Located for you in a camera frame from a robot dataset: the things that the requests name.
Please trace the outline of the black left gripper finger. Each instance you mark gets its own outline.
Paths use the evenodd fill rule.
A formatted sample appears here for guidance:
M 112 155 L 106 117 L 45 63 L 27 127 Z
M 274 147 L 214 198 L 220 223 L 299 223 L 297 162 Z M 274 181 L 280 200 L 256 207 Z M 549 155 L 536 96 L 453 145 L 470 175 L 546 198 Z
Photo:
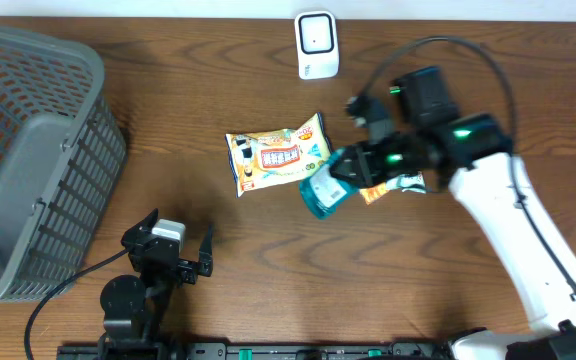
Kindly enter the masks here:
M 213 250 L 212 250 L 213 235 L 214 235 L 214 226 L 210 224 L 208 226 L 208 230 L 199 248 L 199 262 L 201 264 L 213 263 Z
M 159 218 L 159 211 L 157 208 L 153 209 L 142 221 L 137 225 L 139 230 L 151 230 L 157 223 Z

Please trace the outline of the green wet wipes pack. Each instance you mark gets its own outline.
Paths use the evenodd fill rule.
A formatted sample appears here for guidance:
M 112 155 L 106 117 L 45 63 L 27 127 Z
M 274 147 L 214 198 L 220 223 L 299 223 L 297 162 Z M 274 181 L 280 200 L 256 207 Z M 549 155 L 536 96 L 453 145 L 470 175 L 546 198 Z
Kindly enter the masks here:
M 425 194 L 427 192 L 423 174 L 400 175 L 386 182 L 387 190 L 412 191 Z

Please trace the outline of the orange tissue pack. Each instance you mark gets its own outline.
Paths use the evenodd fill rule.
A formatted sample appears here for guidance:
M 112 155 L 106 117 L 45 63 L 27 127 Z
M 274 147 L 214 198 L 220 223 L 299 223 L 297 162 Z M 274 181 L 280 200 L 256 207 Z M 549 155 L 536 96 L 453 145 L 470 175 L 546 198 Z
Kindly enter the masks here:
M 360 189 L 359 193 L 361 194 L 362 198 L 364 199 L 367 205 L 374 203 L 375 201 L 382 198 L 385 194 L 389 192 L 386 183 L 382 183 L 370 188 Z

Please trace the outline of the blue mouthwash bottle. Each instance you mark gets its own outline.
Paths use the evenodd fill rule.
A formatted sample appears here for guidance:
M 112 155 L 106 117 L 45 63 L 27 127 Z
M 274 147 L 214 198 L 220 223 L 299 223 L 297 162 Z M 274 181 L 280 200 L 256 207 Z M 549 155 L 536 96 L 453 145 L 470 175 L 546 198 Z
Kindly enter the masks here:
M 357 187 L 330 174 L 331 165 L 341 157 L 343 151 L 344 148 L 335 150 L 311 176 L 299 184 L 305 205 L 320 220 L 335 213 L 339 205 L 359 192 Z

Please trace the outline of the orange snack bag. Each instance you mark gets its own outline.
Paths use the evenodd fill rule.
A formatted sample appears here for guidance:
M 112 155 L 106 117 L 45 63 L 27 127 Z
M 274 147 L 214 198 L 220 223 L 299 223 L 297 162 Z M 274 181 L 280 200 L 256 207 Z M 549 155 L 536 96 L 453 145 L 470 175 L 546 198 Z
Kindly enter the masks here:
M 332 149 L 319 112 L 297 129 L 226 134 L 236 196 L 301 181 L 314 174 Z

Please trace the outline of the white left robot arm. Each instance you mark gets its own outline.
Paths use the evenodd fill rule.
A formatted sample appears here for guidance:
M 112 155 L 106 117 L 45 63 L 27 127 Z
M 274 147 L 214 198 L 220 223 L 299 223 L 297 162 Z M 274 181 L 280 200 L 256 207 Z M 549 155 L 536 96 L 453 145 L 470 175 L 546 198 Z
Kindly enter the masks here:
M 195 261 L 181 257 L 185 231 L 184 224 L 161 219 L 153 210 L 124 233 L 121 244 L 135 273 L 110 280 L 101 292 L 99 359 L 187 357 L 183 345 L 160 333 L 161 323 L 176 289 L 212 275 L 214 227 L 208 227 Z

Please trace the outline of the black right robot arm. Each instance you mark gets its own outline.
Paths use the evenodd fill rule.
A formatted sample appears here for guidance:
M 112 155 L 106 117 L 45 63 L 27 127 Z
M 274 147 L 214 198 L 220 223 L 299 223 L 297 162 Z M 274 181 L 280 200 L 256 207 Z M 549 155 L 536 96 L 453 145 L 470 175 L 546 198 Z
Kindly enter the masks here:
M 346 147 L 332 177 L 357 188 L 434 170 L 479 224 L 509 274 L 530 336 L 477 330 L 449 341 L 455 359 L 576 359 L 576 256 L 539 200 L 512 139 L 489 114 L 461 116 L 439 68 L 395 79 L 408 134 L 377 129 L 381 104 L 366 94 L 348 112 L 371 138 Z

